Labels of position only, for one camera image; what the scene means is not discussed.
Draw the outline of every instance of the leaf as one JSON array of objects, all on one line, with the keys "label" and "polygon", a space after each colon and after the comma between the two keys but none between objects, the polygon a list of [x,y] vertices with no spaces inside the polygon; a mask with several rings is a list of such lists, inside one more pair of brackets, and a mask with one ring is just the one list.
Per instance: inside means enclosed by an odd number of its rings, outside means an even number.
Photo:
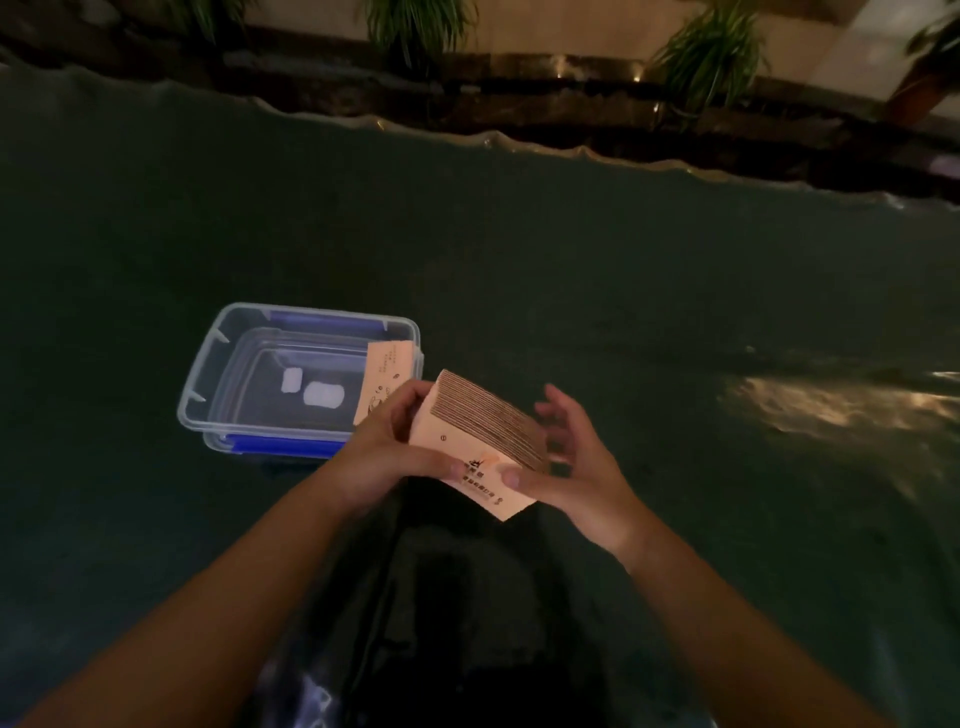
[{"label": "leaf", "polygon": [[747,91],[761,62],[761,43],[754,12],[738,3],[713,5],[667,40],[653,64],[663,71],[673,103],[700,113],[718,95],[725,95],[729,106]]}]

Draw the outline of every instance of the person's right hand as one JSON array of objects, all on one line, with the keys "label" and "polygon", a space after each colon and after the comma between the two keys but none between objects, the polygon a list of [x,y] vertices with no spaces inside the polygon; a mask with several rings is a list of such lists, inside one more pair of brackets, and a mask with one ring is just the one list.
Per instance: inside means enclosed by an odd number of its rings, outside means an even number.
[{"label": "person's right hand", "polygon": [[547,401],[537,402],[537,414],[544,420],[547,441],[561,450],[558,459],[569,464],[570,477],[510,468],[501,474],[503,482],[562,510],[584,536],[624,563],[643,505],[580,403],[552,384],[543,391]]}]

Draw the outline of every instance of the potted plant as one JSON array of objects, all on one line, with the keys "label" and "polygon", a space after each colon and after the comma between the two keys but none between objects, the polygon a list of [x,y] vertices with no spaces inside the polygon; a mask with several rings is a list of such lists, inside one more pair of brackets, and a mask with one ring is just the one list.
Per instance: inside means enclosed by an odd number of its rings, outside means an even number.
[{"label": "potted plant", "polygon": [[[955,0],[947,0],[948,5]],[[950,93],[960,91],[960,11],[922,28],[906,44],[906,55],[923,53],[887,101],[883,118],[909,127]]]},{"label": "potted plant", "polygon": [[249,0],[162,1],[174,25],[201,45],[231,46],[242,42]]},{"label": "potted plant", "polygon": [[739,3],[712,5],[687,20],[653,58],[671,108],[692,118],[718,96],[733,104],[766,65],[761,44],[756,13]]},{"label": "potted plant", "polygon": [[370,40],[397,73],[423,80],[437,75],[444,51],[476,24],[473,0],[365,0]]}]

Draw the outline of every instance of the clear plastic container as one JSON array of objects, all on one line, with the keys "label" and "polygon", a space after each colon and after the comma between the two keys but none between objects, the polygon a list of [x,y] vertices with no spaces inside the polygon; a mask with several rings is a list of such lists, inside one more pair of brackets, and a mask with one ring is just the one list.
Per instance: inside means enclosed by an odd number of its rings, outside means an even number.
[{"label": "clear plastic container", "polygon": [[[413,341],[409,319],[345,311],[232,303],[213,322],[180,395],[180,422],[224,452],[329,457],[353,431],[367,344]],[[301,371],[296,392],[284,373]],[[423,356],[411,376],[419,378]],[[304,400],[312,382],[343,387],[335,407]]]}]

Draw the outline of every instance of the finger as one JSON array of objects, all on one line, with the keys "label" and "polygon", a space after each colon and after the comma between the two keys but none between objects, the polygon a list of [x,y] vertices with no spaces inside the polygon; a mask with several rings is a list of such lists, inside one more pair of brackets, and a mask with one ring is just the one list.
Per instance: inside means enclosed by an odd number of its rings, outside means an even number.
[{"label": "finger", "polygon": [[553,384],[547,384],[543,388],[543,392],[553,404],[566,414],[566,423],[575,438],[596,437],[593,423],[590,421],[587,411],[578,401],[561,392]]},{"label": "finger", "polygon": [[403,382],[374,412],[391,412],[397,409],[407,409],[417,401],[422,400],[430,392],[432,381],[407,379]]},{"label": "finger", "polygon": [[578,493],[583,492],[583,484],[577,480],[544,475],[524,468],[504,468],[500,472],[500,478],[508,488],[562,511],[575,502]]},{"label": "finger", "polygon": [[410,420],[410,410],[419,404],[430,392],[431,381],[408,379],[399,386],[379,407],[373,410],[371,417],[391,422],[395,429]]},{"label": "finger", "polygon": [[401,445],[391,453],[396,463],[396,476],[417,475],[438,480],[460,480],[467,466],[455,457],[434,449]]},{"label": "finger", "polygon": [[550,401],[539,401],[534,404],[534,411],[545,420],[563,420],[566,415],[563,410]]},{"label": "finger", "polygon": [[556,445],[564,452],[568,452],[573,447],[573,433],[570,432],[566,427],[560,427],[558,425],[551,425],[545,427],[543,431],[546,433],[546,442],[547,445]]}]

